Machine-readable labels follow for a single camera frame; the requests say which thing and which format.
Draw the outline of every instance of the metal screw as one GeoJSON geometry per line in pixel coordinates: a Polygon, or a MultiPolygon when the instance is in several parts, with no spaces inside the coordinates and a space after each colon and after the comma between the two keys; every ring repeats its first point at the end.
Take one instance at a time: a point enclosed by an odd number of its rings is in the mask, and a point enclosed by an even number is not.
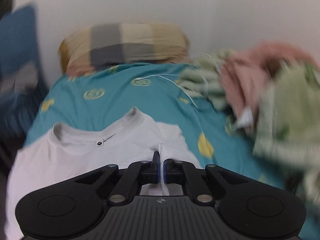
{"type": "Polygon", "coordinates": [[[125,200],[125,197],[122,195],[112,195],[109,200],[113,203],[120,203],[125,200]]]}
{"type": "Polygon", "coordinates": [[[212,201],[212,197],[210,195],[199,195],[197,200],[202,203],[208,203],[212,201]]]}

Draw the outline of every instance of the white t-shirt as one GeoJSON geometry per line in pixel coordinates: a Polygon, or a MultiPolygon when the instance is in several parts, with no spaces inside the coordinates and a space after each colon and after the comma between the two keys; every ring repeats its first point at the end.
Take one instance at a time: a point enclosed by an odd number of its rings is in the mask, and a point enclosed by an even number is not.
{"type": "MultiPolygon", "coordinates": [[[[28,193],[108,164],[115,163],[123,169],[136,161],[151,161],[154,151],[160,154],[161,171],[167,159],[188,161],[201,168],[177,125],[155,122],[137,108],[99,132],[76,130],[62,123],[54,125],[17,153],[7,185],[7,239],[23,237],[15,207],[28,193]]],[[[163,172],[161,178],[161,184],[145,187],[141,194],[169,195],[163,172]]]]}

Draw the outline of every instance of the mattress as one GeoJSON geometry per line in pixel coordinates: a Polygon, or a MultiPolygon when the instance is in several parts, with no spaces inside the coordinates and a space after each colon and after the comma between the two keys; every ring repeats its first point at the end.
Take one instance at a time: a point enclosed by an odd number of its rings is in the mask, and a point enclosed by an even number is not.
{"type": "MultiPolygon", "coordinates": [[[[123,64],[75,79],[62,76],[43,101],[26,145],[57,122],[81,130],[103,130],[136,106],[156,122],[177,124],[189,150],[203,167],[214,163],[284,188],[277,168],[253,157],[253,142],[231,129],[228,114],[215,111],[203,98],[191,100],[174,83],[186,67],[190,65],[123,64]]],[[[319,227],[311,216],[307,217],[300,237],[320,239],[319,227]]]]}

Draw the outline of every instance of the pink blanket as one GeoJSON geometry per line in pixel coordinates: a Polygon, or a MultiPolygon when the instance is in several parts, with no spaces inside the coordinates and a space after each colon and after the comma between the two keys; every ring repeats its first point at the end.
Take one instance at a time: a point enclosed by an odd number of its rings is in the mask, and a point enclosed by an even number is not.
{"type": "MultiPolygon", "coordinates": [[[[249,106],[254,121],[257,120],[260,95],[279,70],[281,60],[287,63],[299,60],[318,66],[302,49],[280,42],[263,42],[228,58],[222,67],[220,82],[237,119],[249,106]]],[[[253,129],[254,123],[246,132],[251,133],[253,129]]]]}

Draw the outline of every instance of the pile of blankets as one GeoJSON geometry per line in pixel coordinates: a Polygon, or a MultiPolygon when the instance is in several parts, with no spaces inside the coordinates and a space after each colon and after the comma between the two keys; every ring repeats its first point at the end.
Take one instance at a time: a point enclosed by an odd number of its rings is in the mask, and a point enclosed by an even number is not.
{"type": "Polygon", "coordinates": [[[217,111],[231,106],[234,129],[255,140],[253,155],[302,173],[304,198],[320,216],[320,66],[311,55],[279,42],[205,54],[178,84],[217,111]]]}

